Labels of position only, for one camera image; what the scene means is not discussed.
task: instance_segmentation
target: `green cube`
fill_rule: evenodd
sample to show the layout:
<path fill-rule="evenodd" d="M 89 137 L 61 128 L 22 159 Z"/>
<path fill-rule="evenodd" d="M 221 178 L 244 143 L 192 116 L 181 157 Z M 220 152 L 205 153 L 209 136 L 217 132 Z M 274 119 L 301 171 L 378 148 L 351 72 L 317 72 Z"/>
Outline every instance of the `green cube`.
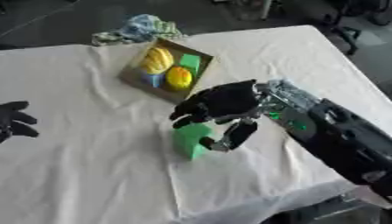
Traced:
<path fill-rule="evenodd" d="M 184 54 L 179 61 L 179 65 L 187 68 L 193 75 L 194 78 L 198 77 L 200 67 L 200 57 L 191 54 Z"/>
<path fill-rule="evenodd" d="M 201 137 L 208 137 L 212 133 L 211 129 L 201 123 L 186 125 L 180 129 L 175 129 L 173 140 L 179 153 L 189 159 L 201 156 L 207 149 L 199 144 Z"/>

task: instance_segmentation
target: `cardboard tray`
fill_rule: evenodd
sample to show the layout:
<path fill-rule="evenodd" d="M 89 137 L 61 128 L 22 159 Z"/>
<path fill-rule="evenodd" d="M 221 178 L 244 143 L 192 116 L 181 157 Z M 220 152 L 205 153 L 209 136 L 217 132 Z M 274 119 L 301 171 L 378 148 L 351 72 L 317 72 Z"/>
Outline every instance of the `cardboard tray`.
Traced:
<path fill-rule="evenodd" d="M 182 91 L 173 91 L 166 84 L 162 84 L 162 87 L 153 87 L 141 79 L 142 73 L 139 71 L 139 65 L 147 52 L 154 46 L 162 46 L 168 49 L 174 58 L 174 66 L 179 65 L 179 61 L 184 53 L 193 54 L 200 56 L 199 75 L 193 80 L 192 85 Z M 120 73 L 120 79 L 135 88 L 140 88 L 143 91 L 163 98 L 169 102 L 179 104 L 192 92 L 193 87 L 198 83 L 199 79 L 203 76 L 206 69 L 213 60 L 213 56 L 203 52 L 196 51 L 192 48 L 184 45 L 179 45 L 169 40 L 158 38 L 155 42 L 147 47 L 144 52 L 140 53 L 139 57 L 133 59 Z"/>

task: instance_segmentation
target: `yellow ball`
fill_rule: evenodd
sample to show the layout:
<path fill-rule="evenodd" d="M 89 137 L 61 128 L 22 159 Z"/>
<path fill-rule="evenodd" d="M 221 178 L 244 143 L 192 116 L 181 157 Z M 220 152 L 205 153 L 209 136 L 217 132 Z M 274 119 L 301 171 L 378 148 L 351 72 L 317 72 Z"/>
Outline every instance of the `yellow ball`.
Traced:
<path fill-rule="evenodd" d="M 169 50 L 163 47 L 152 47 L 141 63 L 141 68 L 147 74 L 161 74 L 174 63 L 174 58 Z"/>
<path fill-rule="evenodd" d="M 174 66 L 166 74 L 167 83 L 176 90 L 189 88 L 192 84 L 192 74 L 182 66 Z"/>

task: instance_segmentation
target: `white tablecloth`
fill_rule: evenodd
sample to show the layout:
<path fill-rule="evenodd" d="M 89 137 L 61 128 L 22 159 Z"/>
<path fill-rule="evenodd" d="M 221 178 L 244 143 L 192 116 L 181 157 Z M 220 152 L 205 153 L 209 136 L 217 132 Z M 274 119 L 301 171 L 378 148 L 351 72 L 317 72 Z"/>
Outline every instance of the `white tablecloth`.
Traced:
<path fill-rule="evenodd" d="M 197 89 L 285 78 L 392 133 L 390 101 L 311 27 L 180 43 L 216 56 Z M 0 102 L 29 101 L 41 133 L 0 145 L 2 223 L 256 224 L 354 189 L 267 118 L 236 151 L 178 156 L 173 105 L 116 78 L 143 47 L 0 52 Z"/>

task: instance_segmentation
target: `black glove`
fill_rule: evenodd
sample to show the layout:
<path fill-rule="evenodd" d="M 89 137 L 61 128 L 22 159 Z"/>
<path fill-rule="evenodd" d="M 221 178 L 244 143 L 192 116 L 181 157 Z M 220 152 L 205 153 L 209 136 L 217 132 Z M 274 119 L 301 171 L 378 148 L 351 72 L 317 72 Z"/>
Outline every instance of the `black glove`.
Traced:
<path fill-rule="evenodd" d="M 204 123 L 210 120 L 222 124 L 247 116 L 247 113 L 259 104 L 253 89 L 255 84 L 255 80 L 247 80 L 194 94 L 174 109 L 170 119 L 179 119 L 173 124 L 173 128 L 178 129 L 190 123 Z M 225 132 L 222 140 L 225 140 L 226 148 L 233 150 L 256 130 L 255 122 L 236 122 Z M 202 137 L 200 143 L 211 150 L 215 141 L 209 137 Z"/>
<path fill-rule="evenodd" d="M 0 105 L 0 143 L 11 136 L 37 137 L 39 133 L 27 124 L 37 119 L 19 110 L 29 106 L 27 101 L 13 101 Z"/>

